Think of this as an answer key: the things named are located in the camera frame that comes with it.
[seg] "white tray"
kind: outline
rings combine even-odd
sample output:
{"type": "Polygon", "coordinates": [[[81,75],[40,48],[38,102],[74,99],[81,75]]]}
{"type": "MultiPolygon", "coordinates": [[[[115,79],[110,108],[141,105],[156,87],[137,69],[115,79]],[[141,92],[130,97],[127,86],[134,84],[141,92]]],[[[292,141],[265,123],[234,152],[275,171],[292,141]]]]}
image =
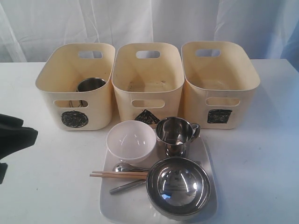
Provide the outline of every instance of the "white tray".
{"type": "MultiPolygon", "coordinates": [[[[206,171],[211,182],[211,196],[208,204],[203,210],[193,219],[187,220],[184,223],[201,223],[211,218],[217,211],[218,202],[216,187],[214,183],[213,172],[209,160],[206,147],[201,138],[197,138],[191,143],[189,158],[194,161],[199,161],[200,165],[206,171]]],[[[143,161],[137,164],[140,167],[151,167],[157,162],[158,156],[156,152],[143,161]]],[[[106,153],[106,159],[103,170],[112,171],[114,165],[118,163],[118,159],[113,157],[109,151],[106,153]]],[[[100,212],[103,216],[114,223],[122,224],[169,224],[180,223],[170,220],[162,216],[151,205],[146,192],[145,185],[130,189],[126,192],[117,195],[110,195],[109,190],[134,180],[120,180],[112,178],[103,178],[100,188],[100,212]]]]}

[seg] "white bowl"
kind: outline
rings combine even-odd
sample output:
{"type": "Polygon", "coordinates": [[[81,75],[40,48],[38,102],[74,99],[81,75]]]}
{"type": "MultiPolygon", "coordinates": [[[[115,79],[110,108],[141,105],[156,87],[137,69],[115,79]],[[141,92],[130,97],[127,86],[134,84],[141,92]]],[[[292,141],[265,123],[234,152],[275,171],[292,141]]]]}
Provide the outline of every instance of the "white bowl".
{"type": "Polygon", "coordinates": [[[109,152],[122,162],[139,163],[145,160],[156,144],[155,131],[137,120],[115,125],[106,139],[109,152]]]}

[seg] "storage bin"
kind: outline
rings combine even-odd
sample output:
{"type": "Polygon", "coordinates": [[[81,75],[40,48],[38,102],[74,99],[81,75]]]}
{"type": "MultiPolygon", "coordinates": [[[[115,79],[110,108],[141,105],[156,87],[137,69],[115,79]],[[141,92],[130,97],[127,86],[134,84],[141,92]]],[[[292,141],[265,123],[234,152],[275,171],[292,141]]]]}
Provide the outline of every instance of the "storage bin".
{"type": "Polygon", "coordinates": [[[202,128],[238,126],[260,84],[245,51],[231,42],[189,42],[182,60],[184,117],[202,128]],[[198,56],[198,50],[209,55],[198,56]]]}
{"type": "Polygon", "coordinates": [[[136,119],[154,125],[159,119],[177,116],[184,81],[175,46],[167,43],[123,46],[117,53],[112,74],[121,121],[136,119]]]}
{"type": "Polygon", "coordinates": [[[109,124],[114,57],[114,47],[105,43],[72,43],[55,50],[40,72],[36,86],[58,127],[97,130],[109,124]],[[81,53],[91,58],[81,58],[81,53]],[[92,57],[97,53],[101,58],[92,57]],[[90,77],[102,78],[106,84],[93,91],[77,92],[78,84],[90,77]],[[77,102],[82,100],[87,102],[86,107],[78,107],[77,102]]]}

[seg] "bin handle hole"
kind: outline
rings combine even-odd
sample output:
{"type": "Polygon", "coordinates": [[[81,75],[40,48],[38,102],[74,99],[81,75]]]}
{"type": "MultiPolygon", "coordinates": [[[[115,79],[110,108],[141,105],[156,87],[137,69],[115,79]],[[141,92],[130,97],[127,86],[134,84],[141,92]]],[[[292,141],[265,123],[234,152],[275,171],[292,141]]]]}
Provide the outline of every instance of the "bin handle hole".
{"type": "Polygon", "coordinates": [[[131,102],[136,108],[163,108],[165,106],[164,100],[161,99],[135,99],[131,102]]]}
{"type": "Polygon", "coordinates": [[[219,49],[198,49],[195,52],[197,57],[218,57],[220,55],[219,49]]]}
{"type": "Polygon", "coordinates": [[[160,52],[157,50],[140,50],[136,52],[136,57],[139,59],[159,58],[160,52]]]}
{"type": "Polygon", "coordinates": [[[206,99],[206,105],[208,106],[238,106],[240,100],[238,98],[218,98],[211,97],[206,99]]]}
{"type": "Polygon", "coordinates": [[[88,102],[85,100],[55,100],[54,105],[61,108],[78,108],[78,107],[87,107],[88,102]]]}
{"type": "Polygon", "coordinates": [[[82,59],[101,59],[103,54],[96,50],[81,50],[78,52],[78,57],[82,59]]]}

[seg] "wooden chopsticks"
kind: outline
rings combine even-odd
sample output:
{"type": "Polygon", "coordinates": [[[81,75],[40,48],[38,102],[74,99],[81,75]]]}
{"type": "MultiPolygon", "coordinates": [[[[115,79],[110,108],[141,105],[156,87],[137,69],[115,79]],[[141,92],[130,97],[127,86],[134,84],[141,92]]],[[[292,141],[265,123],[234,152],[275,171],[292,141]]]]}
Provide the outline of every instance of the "wooden chopsticks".
{"type": "Polygon", "coordinates": [[[110,172],[110,171],[93,171],[89,176],[102,178],[123,178],[146,180],[148,172],[110,172]]]}

